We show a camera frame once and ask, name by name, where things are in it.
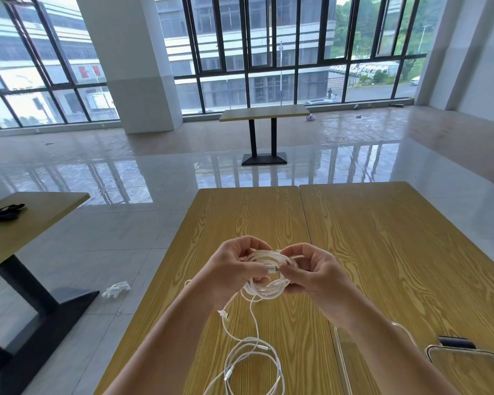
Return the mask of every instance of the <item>person's right hand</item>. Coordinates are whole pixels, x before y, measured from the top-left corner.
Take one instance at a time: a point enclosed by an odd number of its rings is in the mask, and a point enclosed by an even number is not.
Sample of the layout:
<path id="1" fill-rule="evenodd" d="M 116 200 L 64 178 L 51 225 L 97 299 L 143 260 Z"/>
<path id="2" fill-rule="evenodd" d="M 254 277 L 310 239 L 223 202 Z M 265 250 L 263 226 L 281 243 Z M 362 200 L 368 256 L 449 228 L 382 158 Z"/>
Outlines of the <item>person's right hand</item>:
<path id="1" fill-rule="evenodd" d="M 347 327 L 355 308 L 368 302 L 328 251 L 301 243 L 289 245 L 280 253 L 290 258 L 294 256 L 298 265 L 280 266 L 280 272 L 292 282 L 285 291 L 308 293 L 334 325 Z"/>

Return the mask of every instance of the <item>black table leg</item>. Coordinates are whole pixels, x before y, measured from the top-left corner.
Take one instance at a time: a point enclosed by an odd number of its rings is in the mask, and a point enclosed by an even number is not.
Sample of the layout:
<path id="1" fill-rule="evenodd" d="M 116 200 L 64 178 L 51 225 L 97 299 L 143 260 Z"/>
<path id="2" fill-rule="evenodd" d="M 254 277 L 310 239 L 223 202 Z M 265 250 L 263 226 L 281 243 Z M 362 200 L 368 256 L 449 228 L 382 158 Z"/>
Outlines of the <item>black table leg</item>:
<path id="1" fill-rule="evenodd" d="M 5 349 L 0 347 L 0 395 L 20 395 L 99 292 L 50 294 L 14 255 L 0 264 L 0 276 L 38 312 Z"/>
<path id="2" fill-rule="evenodd" d="M 285 152 L 277 153 L 277 119 L 271 118 L 271 153 L 258 154 L 256 151 L 256 138 L 254 133 L 254 120 L 249 120 L 249 131 L 251 133 L 251 152 L 243 156 L 242 166 L 252 165 L 285 165 L 287 156 Z"/>

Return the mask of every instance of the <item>wooden table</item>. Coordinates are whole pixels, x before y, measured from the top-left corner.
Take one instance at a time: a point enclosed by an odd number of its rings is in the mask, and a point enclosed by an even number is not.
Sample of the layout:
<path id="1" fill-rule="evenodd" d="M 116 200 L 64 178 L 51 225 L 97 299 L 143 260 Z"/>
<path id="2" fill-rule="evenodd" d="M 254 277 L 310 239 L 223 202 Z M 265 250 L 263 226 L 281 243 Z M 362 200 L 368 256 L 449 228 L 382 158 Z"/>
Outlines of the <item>wooden table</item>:
<path id="1" fill-rule="evenodd" d="M 274 249 L 309 241 L 297 187 L 214 188 L 199 190 L 172 245 L 135 313 L 96 394 L 102 394 L 132 357 L 168 305 L 226 239 L 252 234 Z M 239 338 L 255 333 L 249 304 L 237 297 L 230 307 L 229 330 Z M 272 344 L 282 361 L 286 392 L 343 392 L 328 321 L 310 299 L 283 295 L 255 305 L 260 337 Z M 201 336 L 185 384 L 186 394 L 202 394 L 223 369 L 235 342 L 213 313 Z M 260 394 L 274 384 L 276 368 L 267 358 L 248 358 L 234 369 L 236 393 Z M 223 380 L 211 392 L 224 393 Z"/>
<path id="2" fill-rule="evenodd" d="M 220 122 L 249 120 L 251 154 L 245 154 L 243 156 L 242 165 L 277 165 L 287 163 L 285 152 L 277 153 L 277 118 L 307 115 L 309 115 L 309 111 L 303 105 L 277 105 L 270 107 L 228 109 L 221 114 Z M 258 154 L 256 151 L 256 133 L 254 131 L 255 119 L 271 120 L 270 154 Z"/>
<path id="3" fill-rule="evenodd" d="M 0 347 L 0 395 L 26 388 L 99 294 L 74 289 L 50 294 L 15 256 L 88 198 L 88 193 L 19 192 L 0 200 L 0 208 L 26 204 L 17 220 L 0 222 L 0 276 L 38 312 L 6 349 Z"/>
<path id="4" fill-rule="evenodd" d="M 494 262 L 408 183 L 304 185 L 300 195 L 311 244 L 421 349 L 448 335 L 494 352 Z M 378 394 L 356 347 L 344 353 L 359 393 Z"/>

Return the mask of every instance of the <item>debris on floor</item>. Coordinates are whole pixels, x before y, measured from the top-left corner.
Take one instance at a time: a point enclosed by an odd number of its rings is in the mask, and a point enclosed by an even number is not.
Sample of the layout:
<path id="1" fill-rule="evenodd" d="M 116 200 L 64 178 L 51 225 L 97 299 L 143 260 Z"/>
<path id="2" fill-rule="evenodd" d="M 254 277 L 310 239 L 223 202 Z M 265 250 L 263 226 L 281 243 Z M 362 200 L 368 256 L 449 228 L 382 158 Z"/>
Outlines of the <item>debris on floor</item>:
<path id="1" fill-rule="evenodd" d="M 103 297 L 106 298 L 117 298 L 119 293 L 123 290 L 130 291 L 130 285 L 127 281 L 121 281 L 120 283 L 114 284 L 111 287 L 107 288 L 105 292 L 103 292 Z"/>

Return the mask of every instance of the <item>braided white cable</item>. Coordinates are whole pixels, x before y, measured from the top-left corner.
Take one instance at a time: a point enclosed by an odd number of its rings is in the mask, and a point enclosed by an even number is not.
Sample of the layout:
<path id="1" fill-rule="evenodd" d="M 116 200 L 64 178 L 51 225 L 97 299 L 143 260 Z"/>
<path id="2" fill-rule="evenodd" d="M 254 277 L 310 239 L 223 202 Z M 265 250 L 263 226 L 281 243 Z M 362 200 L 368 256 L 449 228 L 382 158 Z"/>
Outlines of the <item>braided white cable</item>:
<path id="1" fill-rule="evenodd" d="M 280 265 L 287 263 L 293 266 L 296 266 L 296 262 L 288 258 L 285 255 L 281 255 L 277 252 L 274 251 L 265 251 L 265 250 L 260 250 L 253 252 L 250 254 L 247 258 L 245 258 L 246 261 L 248 262 L 262 262 L 267 265 L 272 265 L 274 266 L 272 269 L 269 269 L 270 271 L 277 271 L 280 267 Z M 280 363 L 280 359 L 278 358 L 276 349 L 269 344 L 268 342 L 261 340 L 260 339 L 260 332 L 258 330 L 258 322 L 256 320 L 256 317 L 254 316 L 254 313 L 252 311 L 252 305 L 255 302 L 260 302 L 262 299 L 274 299 L 278 297 L 282 292 L 284 291 L 285 287 L 289 284 L 289 280 L 286 279 L 282 274 L 280 274 L 280 278 L 272 281 L 269 283 L 266 287 L 263 287 L 261 285 L 256 284 L 253 280 L 250 280 L 248 283 L 246 283 L 243 287 L 242 290 L 240 290 L 240 294 L 244 299 L 249 301 L 249 311 L 251 312 L 251 316 L 254 320 L 254 325 L 256 327 L 256 337 L 247 337 L 244 339 L 239 339 L 233 336 L 228 330 L 225 325 L 225 319 L 226 316 L 228 316 L 228 313 L 225 312 L 227 307 L 231 304 L 232 300 L 236 297 L 237 293 L 232 296 L 232 298 L 227 302 L 227 304 L 224 306 L 223 310 L 219 311 L 221 315 L 221 322 L 223 325 L 223 329 L 227 333 L 227 335 L 236 340 L 238 343 L 232 348 L 231 352 L 229 355 L 225 358 L 225 364 L 223 367 L 223 371 L 219 373 L 209 384 L 207 389 L 205 390 L 203 395 L 207 395 L 212 386 L 217 382 L 217 380 L 223 376 L 224 381 L 225 381 L 225 394 L 226 395 L 234 395 L 231 389 L 231 386 L 229 384 L 229 379 L 231 377 L 231 374 L 234 370 L 234 367 L 240 363 L 242 360 L 245 360 L 248 358 L 250 355 L 260 355 L 269 358 L 274 365 L 277 368 L 277 376 L 274 382 L 274 385 L 270 388 L 269 392 L 267 395 L 276 395 L 277 389 L 278 389 L 278 384 L 280 381 L 282 381 L 282 395 L 285 394 L 285 381 L 283 378 L 282 374 L 282 365 Z M 252 295 L 252 298 L 247 298 L 243 294 L 243 290 L 247 292 L 248 294 Z"/>

